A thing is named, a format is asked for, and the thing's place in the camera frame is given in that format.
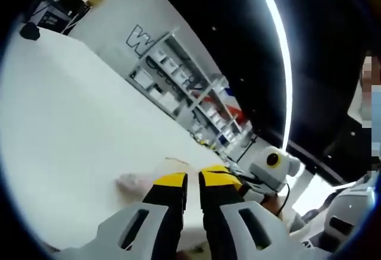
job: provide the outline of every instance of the black cable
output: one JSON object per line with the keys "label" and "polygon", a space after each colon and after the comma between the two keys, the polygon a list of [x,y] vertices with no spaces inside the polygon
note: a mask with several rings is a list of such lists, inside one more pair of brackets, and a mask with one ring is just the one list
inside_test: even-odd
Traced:
{"label": "black cable", "polygon": [[31,16],[30,16],[30,18],[32,18],[33,16],[35,16],[35,15],[37,15],[37,14],[39,14],[41,11],[43,11],[43,10],[45,10],[45,9],[47,9],[49,6],[51,6],[50,4],[48,4],[47,6],[45,6],[45,7],[42,7],[39,11],[36,11],[35,13],[33,13]]}
{"label": "black cable", "polygon": [[[250,177],[247,177],[247,176],[236,176],[230,172],[225,172],[225,171],[210,171],[210,173],[217,173],[217,174],[229,174],[229,175],[232,175],[232,176],[235,176],[237,178],[241,178],[242,180],[245,180],[247,181],[248,183],[252,183],[252,184],[264,184],[265,186],[267,186],[269,189],[271,189],[272,191],[276,192],[277,191],[275,189],[273,189],[272,187],[270,187],[268,184],[266,184],[265,182],[259,180],[258,178],[250,178]],[[277,211],[277,213],[275,214],[275,216],[277,217],[283,210],[283,208],[285,207],[287,201],[288,201],[288,197],[290,196],[290,186],[288,185],[288,183],[286,183],[287,185],[287,188],[288,188],[288,191],[287,191],[287,195],[286,195],[286,199],[283,203],[283,205],[279,208],[279,210]]]}
{"label": "black cable", "polygon": [[281,213],[282,209],[285,207],[286,205],[286,202],[288,201],[288,197],[290,196],[290,186],[286,183],[287,185],[287,188],[288,188],[288,192],[287,192],[287,196],[286,196],[286,199],[285,199],[285,202],[283,203],[283,205],[279,208],[278,212],[276,213],[276,217]]}
{"label": "black cable", "polygon": [[246,154],[246,152],[250,149],[251,145],[253,145],[255,143],[255,141],[257,140],[258,138],[258,135],[256,135],[254,137],[254,139],[251,140],[251,143],[249,144],[249,146],[244,150],[244,152],[241,154],[241,156],[238,158],[237,160],[237,163],[242,159],[242,157]]}

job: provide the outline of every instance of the white wall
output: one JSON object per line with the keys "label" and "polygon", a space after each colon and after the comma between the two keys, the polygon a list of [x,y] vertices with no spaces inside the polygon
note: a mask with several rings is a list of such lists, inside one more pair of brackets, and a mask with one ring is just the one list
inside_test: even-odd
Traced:
{"label": "white wall", "polygon": [[177,39],[186,44],[203,70],[220,72],[205,46],[168,0],[105,0],[77,24],[70,36],[83,41],[113,70],[126,77],[138,62],[137,54],[126,44],[137,24],[152,40],[177,29]]}

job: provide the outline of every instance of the black ceiling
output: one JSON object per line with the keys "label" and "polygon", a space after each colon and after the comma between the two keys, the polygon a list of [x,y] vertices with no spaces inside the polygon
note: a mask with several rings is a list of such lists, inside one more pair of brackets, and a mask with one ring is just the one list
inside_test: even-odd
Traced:
{"label": "black ceiling", "polygon": [[[228,78],[257,133],[279,146],[285,121],[285,78],[279,40],[265,1],[169,1]],[[369,151],[361,125],[346,113],[368,49],[367,28],[351,0],[275,1],[292,63],[288,151],[332,183],[337,180],[321,170],[321,162],[344,180],[355,180],[367,170]]]}

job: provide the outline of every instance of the white tabletop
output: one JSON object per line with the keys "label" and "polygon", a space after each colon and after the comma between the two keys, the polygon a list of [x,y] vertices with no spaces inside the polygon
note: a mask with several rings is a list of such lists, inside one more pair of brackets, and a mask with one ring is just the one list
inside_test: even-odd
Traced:
{"label": "white tabletop", "polygon": [[[14,35],[3,64],[0,145],[10,194],[30,229],[64,249],[92,240],[127,205],[123,173],[165,157],[196,170],[221,160],[102,62],[85,44],[41,29]],[[188,190],[179,249],[205,240],[198,185]]]}

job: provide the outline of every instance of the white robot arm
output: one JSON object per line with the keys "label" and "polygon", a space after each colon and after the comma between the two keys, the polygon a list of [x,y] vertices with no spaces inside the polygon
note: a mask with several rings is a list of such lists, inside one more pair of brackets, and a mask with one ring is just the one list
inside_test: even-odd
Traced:
{"label": "white robot arm", "polygon": [[247,201],[261,202],[264,195],[279,193],[287,183],[286,176],[295,176],[300,169],[300,160],[274,146],[266,147],[252,160],[249,170],[237,165],[230,170],[238,177],[251,180],[251,187],[244,198]]}

